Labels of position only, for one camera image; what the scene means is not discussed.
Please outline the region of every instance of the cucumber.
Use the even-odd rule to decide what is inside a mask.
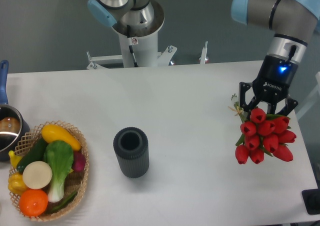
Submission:
[[[73,191],[68,197],[66,197],[59,205],[53,207],[51,210],[46,211],[46,214],[53,214],[58,212],[59,210],[65,208],[69,203],[71,203],[74,198],[77,196],[78,192],[77,191]]]
[[[29,150],[29,152],[19,161],[16,165],[16,170],[22,174],[25,168],[35,162],[35,161],[42,161],[48,143],[41,137]]]

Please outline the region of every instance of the pot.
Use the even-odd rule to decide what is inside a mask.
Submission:
[[[0,161],[8,161],[9,151],[15,150],[21,137],[30,131],[21,113],[8,103],[6,92],[9,62],[0,63]]]

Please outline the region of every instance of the yellow pepper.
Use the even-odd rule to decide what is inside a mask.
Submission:
[[[22,195],[24,191],[28,189],[23,181],[22,175],[18,172],[12,174],[8,179],[8,189],[17,195]]]

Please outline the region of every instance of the gray floor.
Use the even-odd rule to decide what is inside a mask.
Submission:
[[[86,51],[92,57],[121,54],[117,35],[94,20],[87,1],[0,0],[0,59],[9,60],[9,72],[85,70]],[[205,41],[211,63],[263,60],[274,35],[234,22],[232,0],[156,1],[165,13],[159,51],[176,46],[178,65],[196,64]],[[317,84],[319,49],[315,33],[290,88],[299,102]],[[320,102],[299,122],[312,163],[320,162],[318,109]]]

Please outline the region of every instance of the yellow squash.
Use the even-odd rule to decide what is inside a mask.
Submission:
[[[81,149],[80,142],[62,126],[47,124],[42,128],[41,135],[48,144],[56,140],[61,140],[69,144],[73,151],[79,151]]]
[[[17,195],[22,195],[24,191],[28,189],[26,186],[23,177],[20,173],[15,172],[8,179],[8,189]]]

